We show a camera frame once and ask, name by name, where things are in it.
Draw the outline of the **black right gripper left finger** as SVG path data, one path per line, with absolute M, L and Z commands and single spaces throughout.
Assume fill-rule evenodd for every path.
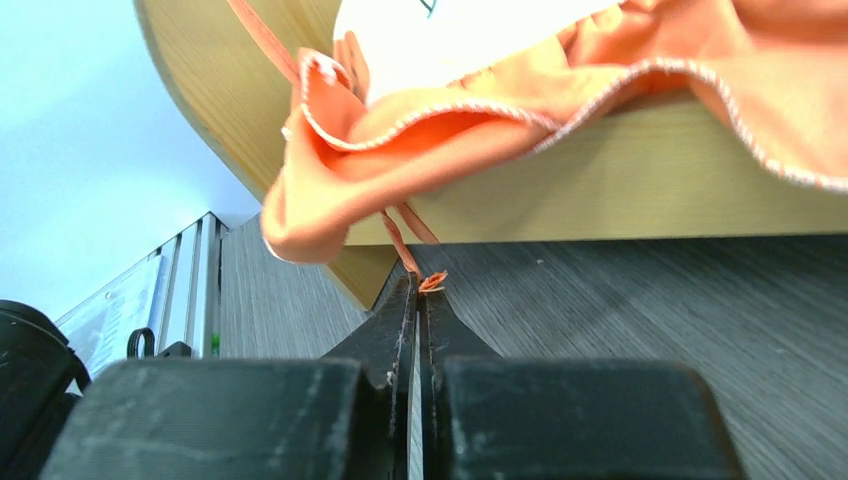
M 407 274 L 362 325 L 327 353 L 361 366 L 350 415 L 347 479 L 409 477 L 417 303 L 418 277 Z

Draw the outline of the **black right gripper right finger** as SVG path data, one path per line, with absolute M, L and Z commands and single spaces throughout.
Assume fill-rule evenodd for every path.
M 441 365 L 453 356 L 498 355 L 455 313 L 442 291 L 421 296 L 421 409 L 423 478 L 440 479 L 449 466 L 450 416 Z

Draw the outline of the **orange fruit print cushion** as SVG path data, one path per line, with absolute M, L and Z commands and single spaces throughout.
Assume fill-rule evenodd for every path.
M 537 153 L 638 96 L 687 88 L 765 169 L 847 188 L 847 5 L 843 1 L 621 1 L 435 87 L 368 103 L 376 58 L 352 33 L 332 56 L 292 55 L 253 8 L 231 10 L 289 81 L 283 166 L 261 229 L 284 261 L 330 262 L 350 228 L 380 215 L 418 269 L 394 208 L 435 237 L 410 197 Z

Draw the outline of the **wooden pet bed frame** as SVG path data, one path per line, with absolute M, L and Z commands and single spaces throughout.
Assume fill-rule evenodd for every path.
M 283 166 L 292 88 L 234 1 L 139 1 L 151 57 L 195 131 L 263 202 Z M 352 33 L 376 58 L 368 103 L 435 87 L 621 1 L 245 1 L 292 55 Z M 638 96 L 549 148 L 409 198 L 434 234 L 411 243 L 843 233 L 844 192 L 765 169 L 687 88 Z M 401 259 L 380 215 L 325 264 L 363 307 Z

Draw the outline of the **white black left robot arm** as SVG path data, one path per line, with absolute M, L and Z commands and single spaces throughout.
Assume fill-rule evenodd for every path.
M 90 383 L 69 340 L 40 311 L 1 302 L 1 477 L 36 479 Z

